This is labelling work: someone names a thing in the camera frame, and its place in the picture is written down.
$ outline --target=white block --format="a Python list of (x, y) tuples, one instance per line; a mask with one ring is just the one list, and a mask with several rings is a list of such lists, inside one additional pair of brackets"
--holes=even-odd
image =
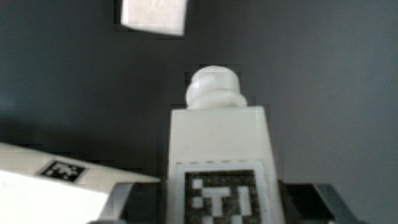
[[(77, 182), (41, 176), (84, 168)], [(0, 223), (84, 224), (98, 219), (118, 182), (158, 179), (0, 143)]]
[(254, 171), (261, 224), (285, 224), (263, 108), (174, 110), (169, 147), (169, 224), (183, 224), (187, 175), (192, 172), (240, 170)]
[(183, 35), (187, 0), (125, 0), (121, 23), (135, 30)]

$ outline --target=white rectangle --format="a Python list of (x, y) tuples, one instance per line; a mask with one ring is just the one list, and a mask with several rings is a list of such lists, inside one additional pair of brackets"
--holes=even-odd
[(125, 0), (121, 23), (132, 29), (183, 35), (187, 0)]

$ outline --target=dark background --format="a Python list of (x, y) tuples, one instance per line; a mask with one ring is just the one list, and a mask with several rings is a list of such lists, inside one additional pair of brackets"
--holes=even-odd
[(190, 0), (187, 35), (126, 32), (112, 0), (0, 0), (0, 140), (164, 173), (192, 72), (238, 72), (279, 177), (398, 220), (398, 1)]

